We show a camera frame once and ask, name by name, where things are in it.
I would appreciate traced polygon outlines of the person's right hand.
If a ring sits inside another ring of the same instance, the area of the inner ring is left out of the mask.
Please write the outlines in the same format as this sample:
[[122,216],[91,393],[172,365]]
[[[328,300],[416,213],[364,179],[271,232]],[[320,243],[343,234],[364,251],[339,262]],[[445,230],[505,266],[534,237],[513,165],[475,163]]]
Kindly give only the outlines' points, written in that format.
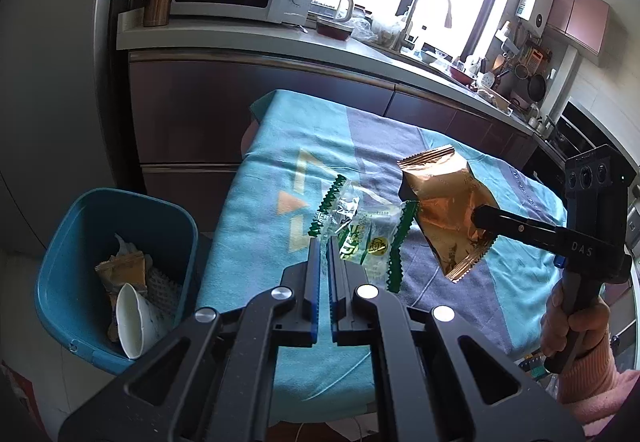
[[569,317],[563,311],[563,300],[562,283],[558,283],[552,289],[546,313],[540,320],[540,349],[545,356],[564,350],[570,332],[584,335],[577,350],[578,355],[593,350],[608,333],[611,311],[601,298],[593,300],[589,307]]

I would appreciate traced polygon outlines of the pink sleeve right forearm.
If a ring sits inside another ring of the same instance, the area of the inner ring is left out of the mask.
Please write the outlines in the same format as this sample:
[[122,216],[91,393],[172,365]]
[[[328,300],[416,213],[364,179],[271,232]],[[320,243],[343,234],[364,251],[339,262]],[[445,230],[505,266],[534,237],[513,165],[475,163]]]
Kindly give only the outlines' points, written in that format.
[[596,440],[639,390],[638,381],[638,370],[617,370],[608,337],[604,336],[560,375],[556,399],[582,425],[585,436]]

